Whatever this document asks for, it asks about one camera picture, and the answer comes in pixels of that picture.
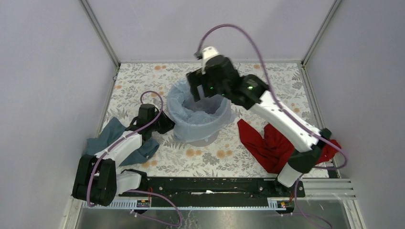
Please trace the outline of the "light blue plastic trash bag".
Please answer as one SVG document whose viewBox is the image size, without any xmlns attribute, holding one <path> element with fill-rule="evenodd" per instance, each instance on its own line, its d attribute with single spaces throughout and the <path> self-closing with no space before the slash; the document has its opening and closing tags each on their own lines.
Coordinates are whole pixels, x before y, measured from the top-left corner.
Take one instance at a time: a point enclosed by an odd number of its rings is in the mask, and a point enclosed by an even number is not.
<svg viewBox="0 0 405 229">
<path fill-rule="evenodd" d="M 169 117 L 175 123 L 175 139 L 185 143 L 208 141 L 235 119 L 230 101 L 221 95 L 194 101 L 186 79 L 171 87 L 166 106 Z"/>
</svg>

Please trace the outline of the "grey plastic trash bin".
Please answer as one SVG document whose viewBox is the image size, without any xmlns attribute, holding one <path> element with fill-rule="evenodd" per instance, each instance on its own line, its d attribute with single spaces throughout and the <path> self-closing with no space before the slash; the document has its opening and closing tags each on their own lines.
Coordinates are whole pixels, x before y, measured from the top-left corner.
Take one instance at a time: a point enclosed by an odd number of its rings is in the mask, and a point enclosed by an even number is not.
<svg viewBox="0 0 405 229">
<path fill-rule="evenodd" d="M 186 141 L 193 146 L 207 146 L 215 141 L 219 130 L 230 123 L 230 105 L 220 95 L 201 98 L 195 102 L 192 98 L 183 102 L 188 112 L 186 123 Z"/>
</svg>

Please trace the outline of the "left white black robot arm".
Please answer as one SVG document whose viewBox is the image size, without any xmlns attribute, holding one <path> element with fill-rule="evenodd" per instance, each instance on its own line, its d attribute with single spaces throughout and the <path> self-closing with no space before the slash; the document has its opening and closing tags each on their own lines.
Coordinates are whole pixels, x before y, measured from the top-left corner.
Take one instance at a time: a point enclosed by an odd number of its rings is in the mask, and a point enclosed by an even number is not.
<svg viewBox="0 0 405 229">
<path fill-rule="evenodd" d="M 97 138 L 87 141 L 80 158 L 72 196 L 91 207 L 108 206 L 115 196 L 131 190 L 136 196 L 148 191 L 146 174 L 120 166 L 147 162 L 158 150 L 152 133 L 165 134 L 175 123 L 153 104 L 142 104 L 128 127 L 112 118 Z"/>
</svg>

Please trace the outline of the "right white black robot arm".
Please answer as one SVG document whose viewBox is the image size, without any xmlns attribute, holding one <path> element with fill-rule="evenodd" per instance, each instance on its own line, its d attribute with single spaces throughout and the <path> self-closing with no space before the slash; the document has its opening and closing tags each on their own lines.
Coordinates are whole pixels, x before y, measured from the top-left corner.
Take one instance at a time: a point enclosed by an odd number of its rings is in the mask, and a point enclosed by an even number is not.
<svg viewBox="0 0 405 229">
<path fill-rule="evenodd" d="M 195 101 L 221 95 L 233 104 L 260 116 L 283 134 L 294 146 L 294 151 L 281 169 L 274 183 L 275 193 L 285 197 L 296 180 L 317 164 L 331 132 L 318 129 L 291 114 L 269 86 L 253 74 L 240 76 L 231 60 L 217 55 L 203 63 L 203 67 L 186 74 Z"/>
</svg>

